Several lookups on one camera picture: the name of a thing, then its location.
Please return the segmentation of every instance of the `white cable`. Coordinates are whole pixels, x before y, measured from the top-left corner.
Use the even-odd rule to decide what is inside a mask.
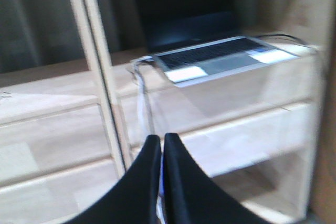
[[[138,88],[138,98],[137,98],[137,115],[139,123],[142,127],[143,137],[147,137],[149,134],[154,134],[154,125],[151,113],[151,106],[149,98],[146,94],[146,86],[143,79],[143,76],[140,73],[139,66],[153,61],[153,58],[150,56],[144,56],[139,59],[136,59],[132,62],[133,74],[136,78]]]

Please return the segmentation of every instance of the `laptop screen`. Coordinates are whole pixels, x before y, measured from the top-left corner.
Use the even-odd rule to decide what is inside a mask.
[[[149,52],[235,36],[232,0],[135,0]]]

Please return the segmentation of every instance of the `sticker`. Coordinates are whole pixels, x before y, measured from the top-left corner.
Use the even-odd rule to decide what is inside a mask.
[[[172,82],[186,81],[208,75],[202,68],[196,66],[171,70],[165,72],[165,74]]]
[[[266,64],[271,64],[275,62],[297,58],[297,56],[291,55],[281,50],[270,50],[270,51],[262,52],[262,53],[256,53],[256,52],[254,53],[248,52],[248,53],[250,57],[262,63],[266,63]]]

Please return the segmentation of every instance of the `gray curtain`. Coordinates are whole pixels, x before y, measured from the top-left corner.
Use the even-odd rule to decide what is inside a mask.
[[[69,0],[0,0],[0,72],[84,57]]]
[[[257,0],[235,0],[243,26],[257,22]],[[110,51],[142,47],[144,37],[134,0],[98,0]]]
[[[243,25],[256,0],[236,0]],[[110,52],[142,47],[134,0],[98,0]],[[0,0],[0,73],[83,58],[69,0]]]

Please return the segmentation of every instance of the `silver laptop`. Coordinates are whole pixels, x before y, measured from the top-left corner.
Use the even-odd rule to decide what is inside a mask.
[[[233,0],[135,1],[148,51],[178,87],[297,58],[242,36]]]

